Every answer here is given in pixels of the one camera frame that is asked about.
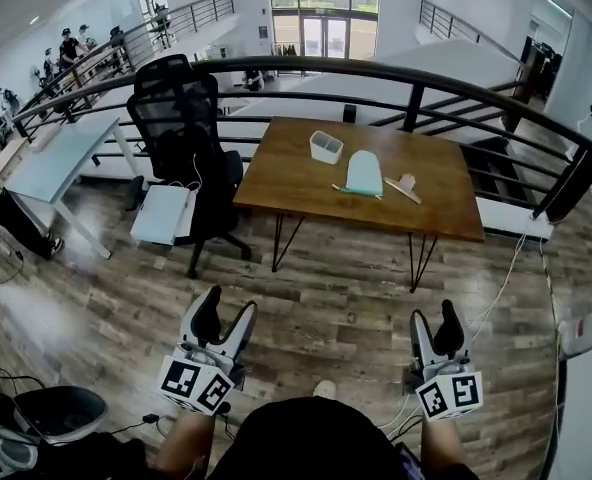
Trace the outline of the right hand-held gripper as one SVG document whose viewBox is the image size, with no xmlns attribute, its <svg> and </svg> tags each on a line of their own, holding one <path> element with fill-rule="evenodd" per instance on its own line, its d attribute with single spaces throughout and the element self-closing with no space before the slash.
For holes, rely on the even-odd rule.
<svg viewBox="0 0 592 480">
<path fill-rule="evenodd" d="M 445 299 L 441 310 L 443 322 L 434 342 L 423 313 L 412 312 L 410 336 L 418 364 L 404 368 L 402 377 L 404 392 L 416 396 L 429 422 L 458 418 L 483 406 L 482 374 L 470 358 L 469 325 L 451 300 Z M 442 363 L 434 364 L 436 354 Z"/>
</svg>

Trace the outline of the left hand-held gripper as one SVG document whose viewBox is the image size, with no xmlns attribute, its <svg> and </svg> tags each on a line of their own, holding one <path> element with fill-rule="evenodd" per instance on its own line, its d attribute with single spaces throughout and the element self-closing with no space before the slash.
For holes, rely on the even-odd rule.
<svg viewBox="0 0 592 480">
<path fill-rule="evenodd" d="M 212 346 L 220 340 L 217 307 L 221 293 L 221 287 L 214 285 L 189 306 L 181 320 L 183 342 L 177 342 L 173 352 L 164 356 L 156 380 L 159 395 L 182 409 L 204 415 L 230 412 L 229 396 L 234 389 L 242 389 L 245 379 L 239 355 L 250 341 L 257 317 L 257 304 L 249 301 L 221 346 Z"/>
</svg>

